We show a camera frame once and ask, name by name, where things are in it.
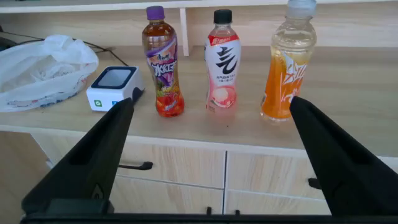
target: black bottle cap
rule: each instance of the black bottle cap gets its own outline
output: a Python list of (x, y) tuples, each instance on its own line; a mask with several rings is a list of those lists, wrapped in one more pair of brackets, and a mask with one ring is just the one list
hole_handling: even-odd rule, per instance
[(215, 24), (229, 24), (232, 23), (232, 11), (229, 9), (219, 9), (214, 11)]

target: bottle cap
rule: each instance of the bottle cap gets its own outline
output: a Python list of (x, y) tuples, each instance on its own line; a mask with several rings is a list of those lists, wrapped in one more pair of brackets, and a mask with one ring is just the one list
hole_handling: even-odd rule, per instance
[(289, 0), (287, 3), (288, 17), (309, 17), (315, 14), (317, 2), (315, 0)]
[(229, 24), (232, 23), (232, 11), (229, 9), (219, 9), (214, 11), (215, 24)]
[(151, 6), (147, 8), (147, 19), (158, 20), (164, 19), (164, 9), (162, 6)]

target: purple bottle cap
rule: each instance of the purple bottle cap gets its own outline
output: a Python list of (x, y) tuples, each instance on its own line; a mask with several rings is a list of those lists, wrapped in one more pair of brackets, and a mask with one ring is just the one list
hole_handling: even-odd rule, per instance
[(147, 8), (147, 19), (157, 20), (164, 19), (164, 9), (162, 6), (151, 6)]

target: white device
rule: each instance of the white device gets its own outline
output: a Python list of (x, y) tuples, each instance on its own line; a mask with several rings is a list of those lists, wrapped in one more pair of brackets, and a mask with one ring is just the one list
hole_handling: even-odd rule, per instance
[(108, 111), (117, 102), (132, 98), (135, 103), (145, 90), (139, 67), (110, 66), (87, 89), (92, 110)]

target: drawer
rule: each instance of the drawer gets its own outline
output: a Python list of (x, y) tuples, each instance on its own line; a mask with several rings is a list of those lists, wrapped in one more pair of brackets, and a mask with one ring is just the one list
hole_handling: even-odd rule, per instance
[[(53, 134), (33, 134), (33, 137), (54, 163), (57, 163), (81, 138)], [(137, 144), (127, 139), (120, 164), (140, 166), (146, 161), (153, 163), (150, 170), (119, 168), (118, 174), (207, 187), (224, 187), (224, 151)]]
[(316, 176), (307, 158), (231, 153), (227, 174), (228, 189), (324, 199), (308, 185)]
[(329, 215), (329, 207), (324, 200), (267, 195), (254, 192), (228, 190), (226, 193), (226, 214), (255, 215)]
[(223, 191), (116, 176), (110, 201), (118, 213), (221, 214)]

